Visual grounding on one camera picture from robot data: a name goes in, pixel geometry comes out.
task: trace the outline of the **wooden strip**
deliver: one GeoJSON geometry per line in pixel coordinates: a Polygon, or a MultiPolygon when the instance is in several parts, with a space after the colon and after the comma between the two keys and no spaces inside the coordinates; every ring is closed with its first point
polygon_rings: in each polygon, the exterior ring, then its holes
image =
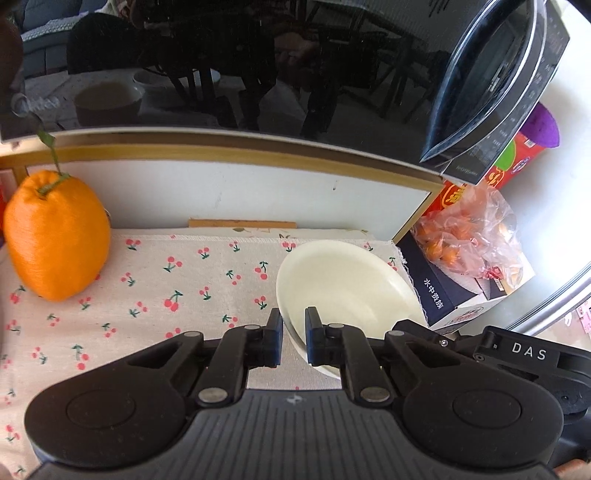
{"type": "MultiPolygon", "coordinates": [[[[61,162],[89,160],[187,160],[316,171],[439,192],[441,177],[370,155],[275,138],[197,132],[130,131],[56,134],[61,162]]],[[[51,163],[36,138],[0,145],[0,169],[51,163]]]]}
{"type": "Polygon", "coordinates": [[[24,165],[13,167],[12,174],[14,175],[14,179],[17,181],[17,185],[20,185],[29,176],[29,172],[24,165]]]}
{"type": "Polygon", "coordinates": [[[427,198],[423,200],[419,208],[417,208],[417,210],[413,213],[413,216],[410,217],[408,219],[408,222],[406,222],[404,226],[400,229],[400,231],[396,235],[394,235],[394,238],[392,238],[392,242],[397,244],[402,239],[402,237],[406,235],[406,233],[413,227],[413,225],[417,223],[417,220],[421,218],[421,215],[425,213],[425,210],[427,210],[429,206],[435,201],[439,193],[440,192],[431,192],[429,195],[427,195],[427,198]]]}
{"type": "Polygon", "coordinates": [[[295,222],[276,222],[273,220],[209,220],[190,218],[189,228],[198,227],[230,227],[230,228],[280,228],[283,230],[295,229],[295,222]]]}

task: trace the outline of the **red packaging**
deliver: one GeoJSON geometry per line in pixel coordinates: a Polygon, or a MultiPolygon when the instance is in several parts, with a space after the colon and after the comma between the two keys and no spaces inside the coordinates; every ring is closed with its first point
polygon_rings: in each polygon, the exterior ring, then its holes
{"type": "MultiPolygon", "coordinates": [[[[527,122],[480,183],[487,183],[500,190],[540,152],[546,148],[558,147],[559,143],[558,126],[554,118],[541,103],[538,103],[527,122]]],[[[458,186],[446,180],[443,190],[423,215],[439,212],[453,205],[460,199],[465,187],[466,184],[458,186]]]]}

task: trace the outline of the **wooden frame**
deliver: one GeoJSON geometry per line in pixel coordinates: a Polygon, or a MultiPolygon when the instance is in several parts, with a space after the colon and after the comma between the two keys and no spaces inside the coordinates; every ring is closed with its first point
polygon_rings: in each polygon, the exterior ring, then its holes
{"type": "MultiPolygon", "coordinates": [[[[274,137],[182,129],[74,131],[56,134],[61,163],[100,160],[214,161],[292,168],[400,185],[430,192],[394,237],[397,241],[428,208],[443,187],[441,177],[418,168],[328,146],[274,137]]],[[[52,163],[37,138],[0,144],[0,170],[12,170],[17,184],[27,167],[52,163]]]]}

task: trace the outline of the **white plate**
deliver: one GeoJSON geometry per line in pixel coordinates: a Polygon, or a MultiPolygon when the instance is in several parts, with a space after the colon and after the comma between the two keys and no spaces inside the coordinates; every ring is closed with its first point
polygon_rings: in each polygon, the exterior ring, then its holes
{"type": "MultiPolygon", "coordinates": [[[[427,326],[413,289],[386,262],[335,240],[299,245],[277,274],[277,303],[298,354],[307,362],[304,315],[316,307],[323,324],[345,323],[384,338],[399,320],[427,326]]],[[[340,378],[333,367],[317,370],[340,378]]]]}

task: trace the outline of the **white bowl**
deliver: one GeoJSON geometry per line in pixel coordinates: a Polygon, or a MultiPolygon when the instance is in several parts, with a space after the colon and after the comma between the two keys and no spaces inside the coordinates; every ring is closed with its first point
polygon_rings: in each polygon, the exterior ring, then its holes
{"type": "Polygon", "coordinates": [[[138,121],[145,91],[123,82],[102,82],[74,98],[78,123],[83,127],[128,125],[138,121]]]}
{"type": "MultiPolygon", "coordinates": [[[[384,338],[399,320],[427,326],[413,289],[386,262],[335,240],[299,245],[277,274],[277,303],[298,354],[307,362],[305,311],[316,307],[323,324],[345,323],[384,338]]],[[[334,367],[317,370],[340,378],[334,367]]]]}

